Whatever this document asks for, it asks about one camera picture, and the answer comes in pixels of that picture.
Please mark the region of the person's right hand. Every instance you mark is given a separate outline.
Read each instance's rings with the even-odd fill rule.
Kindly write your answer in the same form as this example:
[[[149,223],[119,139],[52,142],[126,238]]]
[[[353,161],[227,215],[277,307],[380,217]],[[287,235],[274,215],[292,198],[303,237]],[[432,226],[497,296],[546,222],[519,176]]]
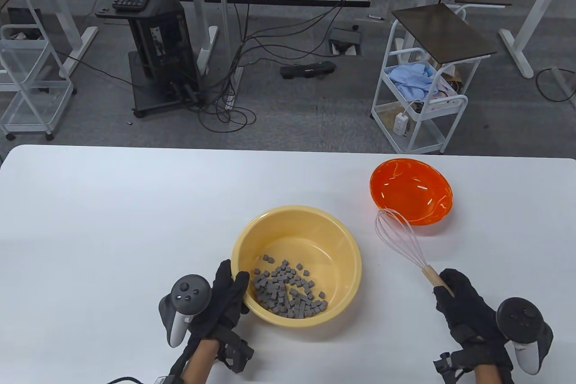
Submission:
[[[496,313],[477,293],[469,278],[458,270],[440,273],[445,286],[434,288],[436,309],[442,313],[453,339],[475,365],[488,360],[505,371],[513,364],[505,347],[508,339],[498,328]]]

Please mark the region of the person's left hand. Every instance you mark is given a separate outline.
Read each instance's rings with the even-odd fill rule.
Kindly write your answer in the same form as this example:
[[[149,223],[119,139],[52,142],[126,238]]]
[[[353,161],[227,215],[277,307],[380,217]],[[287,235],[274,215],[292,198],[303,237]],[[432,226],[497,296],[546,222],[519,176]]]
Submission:
[[[230,343],[236,338],[233,329],[241,314],[249,312],[243,303],[250,283],[250,274],[240,271],[232,275],[231,260],[220,263],[212,284],[210,302],[189,324],[188,345],[196,345],[204,339],[213,339],[218,343]]]

